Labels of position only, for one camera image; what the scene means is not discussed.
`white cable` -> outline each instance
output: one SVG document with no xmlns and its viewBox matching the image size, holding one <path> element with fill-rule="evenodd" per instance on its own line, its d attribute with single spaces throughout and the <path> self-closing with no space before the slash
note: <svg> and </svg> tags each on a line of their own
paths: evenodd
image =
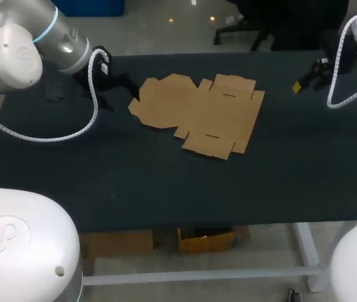
<svg viewBox="0 0 357 302">
<path fill-rule="evenodd" d="M 348 97 L 343 102 L 340 102 L 338 104 L 332 104 L 332 95 L 334 94 L 336 79 L 338 77 L 339 63 L 340 63 L 340 60 L 341 60 L 341 54 L 342 54 L 344 38 L 346 36 L 346 33 L 349 30 L 350 25 L 356 19 L 357 19 L 357 16 L 354 16 L 353 18 L 351 18 L 346 23 L 346 25 L 345 25 L 345 27 L 343 28 L 343 31 L 342 31 L 341 39 L 339 41 L 338 52 L 336 53 L 336 60 L 335 60 L 335 66 L 334 66 L 334 75 L 332 76 L 331 88 L 329 89 L 329 94 L 328 94 L 328 98 L 327 98 L 327 105 L 331 109 L 338 109 L 340 107 L 343 107 L 343 106 L 349 104 L 350 102 L 354 101 L 355 99 L 357 99 L 357 92 L 356 92 L 354 95 Z"/>
<path fill-rule="evenodd" d="M 30 142 L 37 142 L 37 143 L 53 143 L 53 142 L 62 142 L 64 140 L 70 140 L 71 138 L 78 137 L 79 135 L 85 133 L 89 128 L 95 123 L 96 118 L 97 118 L 97 113 L 99 111 L 99 107 L 97 105 L 97 98 L 96 98 L 96 93 L 95 93 L 95 88 L 93 86 L 93 78 L 92 78 L 92 70 L 93 70 L 93 64 L 95 61 L 95 58 L 97 55 L 101 54 L 103 56 L 103 59 L 109 63 L 109 57 L 107 56 L 107 53 L 104 50 L 101 49 L 96 49 L 93 51 L 91 58 L 89 59 L 89 64 L 88 64 L 88 83 L 89 83 L 89 90 L 91 91 L 91 96 L 93 100 L 93 115 L 91 120 L 88 122 L 88 124 L 83 127 L 81 130 L 70 134 L 66 135 L 64 137 L 54 137 L 54 138 L 38 138 L 38 137 L 27 137 L 26 135 L 17 133 L 15 131 L 12 131 L 11 129 L 5 127 L 4 125 L 0 124 L 0 130 L 12 135 L 13 137 L 20 138 L 22 140 L 28 140 Z"/>
</svg>

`blue container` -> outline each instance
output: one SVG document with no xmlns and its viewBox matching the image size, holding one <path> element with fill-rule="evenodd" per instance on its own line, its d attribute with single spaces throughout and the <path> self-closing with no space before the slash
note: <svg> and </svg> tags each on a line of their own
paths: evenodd
<svg viewBox="0 0 357 302">
<path fill-rule="evenodd" d="M 67 17 L 120 17 L 125 0 L 52 0 Z"/>
</svg>

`robot arm logo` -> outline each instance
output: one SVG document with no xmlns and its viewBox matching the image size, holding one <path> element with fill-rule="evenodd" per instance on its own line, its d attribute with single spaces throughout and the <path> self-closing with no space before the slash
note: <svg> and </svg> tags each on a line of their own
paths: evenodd
<svg viewBox="0 0 357 302">
<path fill-rule="evenodd" d="M 0 254 L 19 256 L 29 246 L 29 226 L 20 218 L 0 216 Z"/>
<path fill-rule="evenodd" d="M 0 253 L 4 252 L 8 242 L 16 237 L 16 228 L 12 224 L 4 226 L 0 233 Z"/>
</svg>

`dark table surface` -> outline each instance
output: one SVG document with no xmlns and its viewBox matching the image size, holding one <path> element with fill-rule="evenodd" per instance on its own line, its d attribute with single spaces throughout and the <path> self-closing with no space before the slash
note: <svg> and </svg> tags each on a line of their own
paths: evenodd
<svg viewBox="0 0 357 302">
<path fill-rule="evenodd" d="M 0 132 L 0 187 L 52 198 L 81 232 L 357 220 L 357 101 L 331 111 L 327 89 L 292 92 L 321 56 L 116 57 L 114 71 L 128 71 L 138 84 L 171 73 L 196 84 L 217 73 L 256 79 L 266 94 L 246 153 L 224 161 L 186 152 L 174 129 L 142 126 L 128 111 L 129 94 L 115 89 L 106 95 L 116 112 L 101 112 L 88 133 L 71 141 L 44 145 Z M 357 72 L 339 78 L 335 98 L 356 90 Z M 57 91 L 64 101 L 54 101 Z M 7 96 L 0 122 L 37 137 L 72 133 L 92 114 L 81 92 L 47 66 L 39 85 Z"/>
</svg>

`floor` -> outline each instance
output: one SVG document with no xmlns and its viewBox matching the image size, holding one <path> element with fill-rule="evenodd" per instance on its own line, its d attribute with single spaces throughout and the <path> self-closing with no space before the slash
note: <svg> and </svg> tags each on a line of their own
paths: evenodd
<svg viewBox="0 0 357 302">
<path fill-rule="evenodd" d="M 348 15 L 354 15 L 356 10 L 357 0 L 351 1 Z M 114 55 L 248 51 L 255 33 L 224 35 L 222 45 L 212 43 L 216 28 L 233 24 L 240 17 L 225 0 L 127 0 L 123 18 L 74 18 L 71 22 L 94 45 L 104 45 Z M 260 50 L 269 51 L 271 42 L 272 38 L 263 42 Z M 311 223 L 321 257 L 339 226 L 338 222 Z M 240 240 L 228 253 L 178 256 L 160 249 L 151 256 L 99 259 L 96 274 L 299 265 L 301 259 L 289 225 L 255 225 L 251 226 L 251 238 Z M 305 302 L 335 302 L 331 291 L 309 293 L 304 277 L 103 286 L 89 288 L 84 302 L 285 302 L 289 287 L 300 291 Z"/>
<path fill-rule="evenodd" d="M 320 258 L 340 222 L 311 223 L 311 232 Z M 177 255 L 169 247 L 153 255 L 98 259 L 96 275 L 142 272 L 191 271 L 206 269 L 283 268 L 301 266 L 295 234 L 291 225 L 253 225 L 251 237 L 239 237 L 234 249 L 225 253 Z M 247 301 L 285 302 L 288 288 L 302 295 L 304 302 L 336 302 L 331 290 L 309 293 L 305 277 L 181 281 L 155 284 L 127 284 L 87 288 L 84 302 L 106 301 Z"/>
</svg>

